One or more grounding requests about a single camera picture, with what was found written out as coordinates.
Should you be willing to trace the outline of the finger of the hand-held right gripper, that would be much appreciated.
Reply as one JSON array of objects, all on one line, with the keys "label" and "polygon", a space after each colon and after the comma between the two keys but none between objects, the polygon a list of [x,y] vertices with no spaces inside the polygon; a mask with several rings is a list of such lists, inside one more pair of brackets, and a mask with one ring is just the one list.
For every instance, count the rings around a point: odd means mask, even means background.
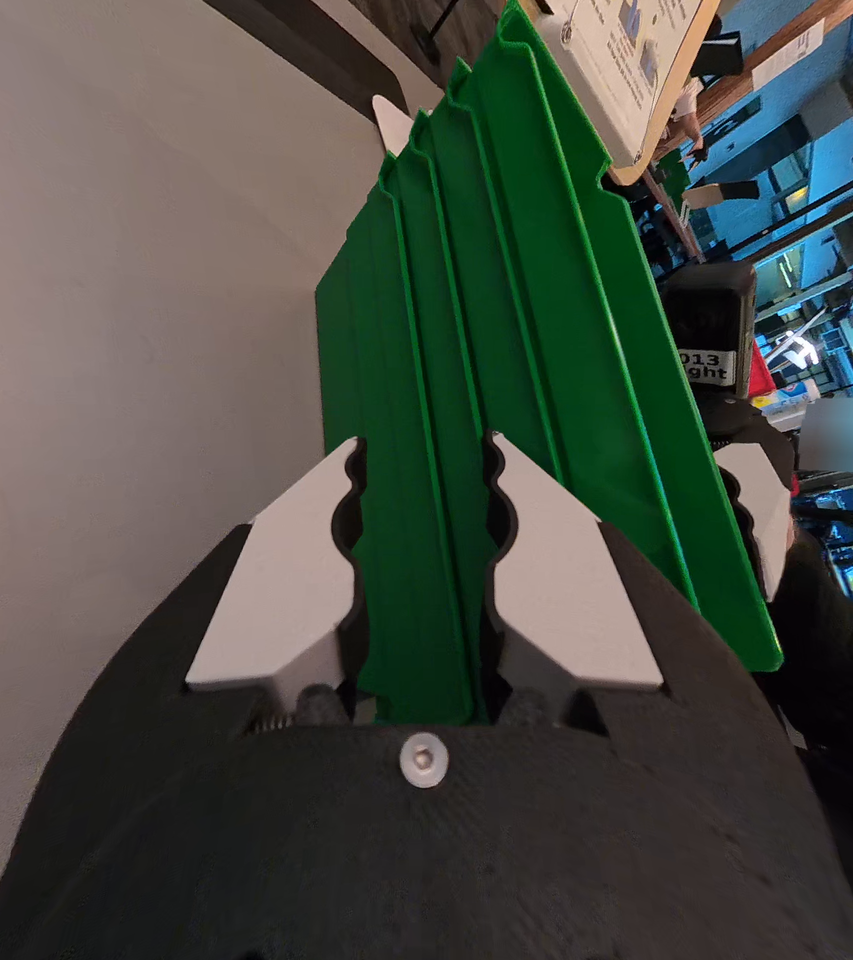
[{"label": "finger of the hand-held right gripper", "polygon": [[773,601],[793,546],[791,493],[758,443],[731,443],[713,453],[763,599]]}]

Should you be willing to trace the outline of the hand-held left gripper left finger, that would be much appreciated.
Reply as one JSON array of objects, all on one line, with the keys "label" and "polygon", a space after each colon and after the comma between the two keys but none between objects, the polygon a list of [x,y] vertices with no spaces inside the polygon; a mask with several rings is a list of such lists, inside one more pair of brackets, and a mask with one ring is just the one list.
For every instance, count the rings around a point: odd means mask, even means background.
[{"label": "hand-held left gripper left finger", "polygon": [[292,714],[305,690],[358,678],[369,649],[353,555],[366,450],[347,438],[253,518],[185,674],[190,691],[258,688]]}]

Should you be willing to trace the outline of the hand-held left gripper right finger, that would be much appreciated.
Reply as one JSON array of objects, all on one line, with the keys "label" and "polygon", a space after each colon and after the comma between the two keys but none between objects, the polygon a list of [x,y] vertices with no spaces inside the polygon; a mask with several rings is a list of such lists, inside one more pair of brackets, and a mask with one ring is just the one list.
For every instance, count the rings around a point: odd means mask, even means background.
[{"label": "hand-held left gripper right finger", "polygon": [[485,663],[509,688],[498,717],[567,726],[594,690],[659,693],[665,678],[602,521],[503,432],[484,437],[495,553],[484,575]]}]

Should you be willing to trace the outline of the stack of nested green bins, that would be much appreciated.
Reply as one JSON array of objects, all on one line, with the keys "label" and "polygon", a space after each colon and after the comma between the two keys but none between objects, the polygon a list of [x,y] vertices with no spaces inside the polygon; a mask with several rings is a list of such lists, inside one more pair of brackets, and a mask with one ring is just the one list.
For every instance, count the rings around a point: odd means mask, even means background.
[{"label": "stack of nested green bins", "polygon": [[388,155],[315,292],[324,446],[366,442],[358,687],[481,704],[496,431],[611,522],[753,673],[783,654],[610,159],[517,2]]}]

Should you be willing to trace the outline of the person's right forearm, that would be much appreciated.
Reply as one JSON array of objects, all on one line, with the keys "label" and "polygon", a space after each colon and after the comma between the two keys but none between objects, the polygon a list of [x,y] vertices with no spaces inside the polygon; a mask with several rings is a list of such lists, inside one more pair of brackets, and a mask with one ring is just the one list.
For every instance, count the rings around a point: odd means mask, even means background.
[{"label": "person's right forearm", "polygon": [[808,744],[853,755],[853,602],[800,529],[769,613],[782,665],[758,675],[763,689]]}]

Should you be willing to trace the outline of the printed board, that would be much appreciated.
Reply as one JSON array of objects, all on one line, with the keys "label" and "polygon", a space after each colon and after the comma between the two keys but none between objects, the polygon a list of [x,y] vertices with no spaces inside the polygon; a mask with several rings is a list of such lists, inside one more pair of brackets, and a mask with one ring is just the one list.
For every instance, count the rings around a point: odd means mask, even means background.
[{"label": "printed board", "polygon": [[668,126],[719,1],[537,2],[533,26],[631,186]]}]

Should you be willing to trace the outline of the black table strip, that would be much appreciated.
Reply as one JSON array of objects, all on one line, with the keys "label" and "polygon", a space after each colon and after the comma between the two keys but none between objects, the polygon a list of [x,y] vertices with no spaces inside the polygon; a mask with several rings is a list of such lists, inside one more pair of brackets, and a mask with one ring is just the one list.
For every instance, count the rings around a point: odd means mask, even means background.
[{"label": "black table strip", "polygon": [[368,120],[375,96],[409,113],[396,75],[315,2],[206,4]]}]

